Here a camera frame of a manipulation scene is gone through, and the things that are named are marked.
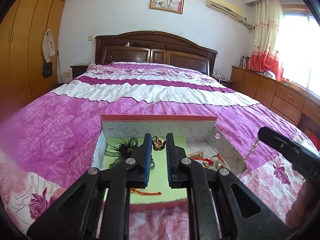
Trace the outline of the person's right hand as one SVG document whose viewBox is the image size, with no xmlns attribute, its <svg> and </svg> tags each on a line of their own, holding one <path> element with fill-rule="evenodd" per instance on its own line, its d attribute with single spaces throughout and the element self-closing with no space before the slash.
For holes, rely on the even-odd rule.
<svg viewBox="0 0 320 240">
<path fill-rule="evenodd" d="M 305 181 L 298 192 L 297 199 L 286 214 L 286 225 L 294 229 L 303 224 L 310 217 L 319 201 L 319 189 Z"/>
</svg>

